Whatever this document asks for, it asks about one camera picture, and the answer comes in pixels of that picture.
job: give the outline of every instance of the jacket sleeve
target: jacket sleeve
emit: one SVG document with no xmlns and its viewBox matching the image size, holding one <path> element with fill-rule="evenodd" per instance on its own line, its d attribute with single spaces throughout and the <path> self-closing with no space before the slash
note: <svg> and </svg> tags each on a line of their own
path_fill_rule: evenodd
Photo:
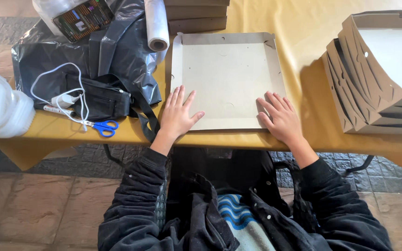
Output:
<svg viewBox="0 0 402 251">
<path fill-rule="evenodd" d="M 312 203 L 320 234 L 333 250 L 392 250 L 387 230 L 367 203 L 323 159 L 301 173 L 302 197 Z"/>
<path fill-rule="evenodd" d="M 159 240 L 157 197 L 167 157 L 148 148 L 126 169 L 113 204 L 99 226 L 99 250 L 171 250 L 170 238 Z"/>
</svg>

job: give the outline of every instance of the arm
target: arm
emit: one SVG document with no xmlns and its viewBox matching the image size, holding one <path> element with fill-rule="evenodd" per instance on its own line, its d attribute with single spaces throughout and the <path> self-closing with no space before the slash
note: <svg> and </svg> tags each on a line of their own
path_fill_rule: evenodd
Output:
<svg viewBox="0 0 402 251">
<path fill-rule="evenodd" d="M 392 250 L 385 228 L 376 220 L 367 203 L 350 190 L 340 175 L 320 159 L 307 140 L 295 110 L 287 98 L 267 93 L 271 103 L 258 101 L 272 117 L 259 117 L 272 135 L 292 151 L 301 173 L 302 197 L 310 201 L 321 226 L 321 235 L 332 249 Z"/>
<path fill-rule="evenodd" d="M 158 239 L 156 225 L 157 197 L 165 179 L 166 155 L 174 141 L 185 134 L 204 112 L 188 117 L 188 109 L 195 97 L 192 92 L 185 103 L 184 86 L 171 93 L 165 105 L 161 129 L 150 149 L 136 158 L 126 169 L 113 204 L 104 214 L 99 226 L 99 250 L 171 250 L 170 237 Z"/>
</svg>

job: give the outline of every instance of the black fanny pack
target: black fanny pack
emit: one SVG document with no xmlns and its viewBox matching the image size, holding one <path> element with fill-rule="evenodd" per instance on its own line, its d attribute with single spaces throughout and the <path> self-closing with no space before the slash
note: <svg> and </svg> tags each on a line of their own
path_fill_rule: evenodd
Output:
<svg viewBox="0 0 402 251">
<path fill-rule="evenodd" d="M 86 104 L 89 109 L 88 121 L 100 122 L 116 120 L 120 117 L 137 117 L 141 122 L 142 132 L 148 141 L 153 142 L 160 126 L 158 118 L 141 93 L 139 87 L 126 79 L 121 79 L 113 74 L 107 74 L 95 79 L 81 78 L 85 89 Z M 79 77 L 64 74 L 61 92 L 80 88 Z M 72 96 L 83 93 L 76 91 Z M 82 104 L 80 100 L 71 106 L 78 116 L 86 115 L 86 109 L 81 114 Z"/>
</svg>

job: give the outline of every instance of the person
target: person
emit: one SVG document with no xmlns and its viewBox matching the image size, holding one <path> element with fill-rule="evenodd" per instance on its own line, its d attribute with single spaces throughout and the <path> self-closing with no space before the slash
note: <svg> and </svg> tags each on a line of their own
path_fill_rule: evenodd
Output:
<svg viewBox="0 0 402 251">
<path fill-rule="evenodd" d="M 386 229 L 367 204 L 305 140 L 289 100 L 276 93 L 267 92 L 266 96 L 270 103 L 261 98 L 257 101 L 271 117 L 264 112 L 258 117 L 297 161 L 301 197 L 311 203 L 316 220 L 313 231 L 307 232 L 290 218 L 268 154 L 245 150 L 232 155 L 232 171 L 226 172 L 231 182 L 227 184 L 221 179 L 210 182 L 194 172 L 180 174 L 184 170 L 181 164 L 192 170 L 200 163 L 209 166 L 202 158 L 182 151 L 173 163 L 176 166 L 171 167 L 167 221 L 159 228 L 155 210 L 167 155 L 174 141 L 204 116 L 197 112 L 189 117 L 195 92 L 184 102 L 181 86 L 165 103 L 153 144 L 125 170 L 99 226 L 99 250 L 392 250 Z M 247 173 L 236 174 L 237 170 Z"/>
</svg>

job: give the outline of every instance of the black jacket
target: black jacket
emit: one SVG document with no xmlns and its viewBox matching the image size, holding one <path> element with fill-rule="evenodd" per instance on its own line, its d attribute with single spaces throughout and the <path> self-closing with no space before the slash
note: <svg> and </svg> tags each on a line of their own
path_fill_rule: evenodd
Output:
<svg viewBox="0 0 402 251">
<path fill-rule="evenodd" d="M 217 192 L 201 175 L 181 185 L 179 201 L 167 202 L 167 223 L 159 231 L 154 210 L 166 160 L 147 149 L 126 170 L 99 226 L 99 250 L 235 250 L 239 242 L 218 212 Z M 325 161 L 300 172 L 302 197 L 313 206 L 317 233 L 307 233 L 275 207 L 269 183 L 258 183 L 242 198 L 276 250 L 392 250 L 386 229 Z"/>
</svg>

